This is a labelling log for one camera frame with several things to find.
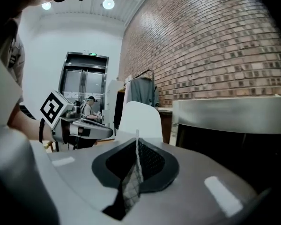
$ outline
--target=gray jacket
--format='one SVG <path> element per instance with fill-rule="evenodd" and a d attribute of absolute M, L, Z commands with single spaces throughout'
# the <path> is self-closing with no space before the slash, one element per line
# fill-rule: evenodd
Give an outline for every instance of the gray jacket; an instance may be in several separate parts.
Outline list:
<path fill-rule="evenodd" d="M 138 77 L 130 81 L 127 102 L 140 102 L 152 105 L 152 80 L 146 77 Z M 154 86 L 154 107 L 159 106 L 158 88 Z"/>

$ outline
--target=metal clothing rail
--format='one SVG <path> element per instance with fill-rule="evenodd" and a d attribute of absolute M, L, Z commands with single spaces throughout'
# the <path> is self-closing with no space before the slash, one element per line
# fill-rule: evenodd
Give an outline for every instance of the metal clothing rail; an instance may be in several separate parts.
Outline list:
<path fill-rule="evenodd" d="M 151 101 L 151 106 L 154 107 L 154 106 L 155 106 L 155 103 L 154 103 L 154 86 L 155 86 L 155 84 L 154 84 L 154 72 L 153 72 L 153 70 L 147 69 L 147 70 L 141 72 L 140 74 L 138 74 L 138 75 L 137 75 L 136 77 L 134 77 L 134 78 L 138 78 L 138 77 L 144 75 L 144 74 L 147 73 L 147 72 L 151 72 L 151 73 L 152 73 L 152 78 L 151 78 L 151 80 L 152 80 L 152 101 Z"/>

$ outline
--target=brick wall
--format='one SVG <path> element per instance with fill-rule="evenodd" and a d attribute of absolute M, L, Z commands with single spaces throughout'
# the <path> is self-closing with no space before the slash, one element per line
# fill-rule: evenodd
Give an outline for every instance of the brick wall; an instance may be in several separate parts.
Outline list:
<path fill-rule="evenodd" d="M 125 31 L 119 79 L 147 68 L 162 106 L 281 95 L 281 37 L 260 0 L 146 0 Z"/>

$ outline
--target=white chair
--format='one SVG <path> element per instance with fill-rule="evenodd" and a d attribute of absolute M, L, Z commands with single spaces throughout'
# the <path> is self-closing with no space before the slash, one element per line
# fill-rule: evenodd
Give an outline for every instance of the white chair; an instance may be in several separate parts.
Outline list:
<path fill-rule="evenodd" d="M 160 138 L 163 133 L 159 112 L 146 104 L 129 102 L 124 105 L 119 131 L 135 134 L 139 130 L 140 137 Z"/>

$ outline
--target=metal door frame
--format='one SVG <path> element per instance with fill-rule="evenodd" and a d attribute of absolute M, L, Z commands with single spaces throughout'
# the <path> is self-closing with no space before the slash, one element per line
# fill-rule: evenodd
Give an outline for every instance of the metal door frame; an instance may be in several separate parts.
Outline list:
<path fill-rule="evenodd" d="M 65 58 L 62 70 L 61 70 L 60 78 L 59 78 L 59 87 L 58 87 L 59 92 L 61 92 L 62 87 L 63 87 L 63 78 L 64 78 L 64 75 L 65 75 L 65 72 L 64 72 L 65 67 L 68 67 L 68 66 L 76 67 L 77 66 L 77 67 L 84 67 L 85 69 L 87 69 L 87 68 L 102 69 L 102 66 L 97 66 L 97 65 L 87 65 L 87 64 L 82 65 L 82 64 L 74 64 L 74 63 L 69 64 L 69 63 L 67 63 L 68 55 L 84 55 L 84 54 L 82 52 L 67 52 L 66 58 Z M 106 79 L 107 79 L 109 57 L 105 57 L 105 56 L 101 56 L 101 55 L 97 55 L 96 57 L 106 59 L 106 65 L 104 67 L 105 73 L 102 76 L 102 83 L 101 83 L 101 91 L 102 91 L 102 94 L 103 94 L 103 97 L 102 97 L 103 107 L 101 107 L 101 106 L 100 107 L 103 110 L 103 109 L 105 109 L 105 89 L 106 89 Z"/>

